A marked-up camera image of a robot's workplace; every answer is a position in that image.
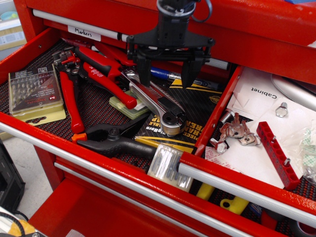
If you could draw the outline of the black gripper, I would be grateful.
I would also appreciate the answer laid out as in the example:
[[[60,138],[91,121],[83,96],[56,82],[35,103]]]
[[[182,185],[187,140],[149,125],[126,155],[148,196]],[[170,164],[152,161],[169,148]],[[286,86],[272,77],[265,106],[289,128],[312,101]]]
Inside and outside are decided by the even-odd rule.
[[[182,86],[193,84],[205,60],[210,58],[215,40],[190,32],[188,25],[188,16],[160,14],[152,30],[126,38],[127,57],[137,63],[142,85],[150,86],[152,60],[182,61]]]

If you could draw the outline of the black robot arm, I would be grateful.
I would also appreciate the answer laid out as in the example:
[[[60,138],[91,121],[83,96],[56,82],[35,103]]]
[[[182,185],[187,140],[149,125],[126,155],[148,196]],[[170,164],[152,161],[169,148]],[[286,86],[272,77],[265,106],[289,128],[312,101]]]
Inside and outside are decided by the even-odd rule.
[[[152,61],[182,62],[182,86],[191,86],[210,59],[214,39],[188,31],[195,0],[158,0],[158,24],[150,31],[127,37],[128,59],[137,65],[140,82],[149,86]]]

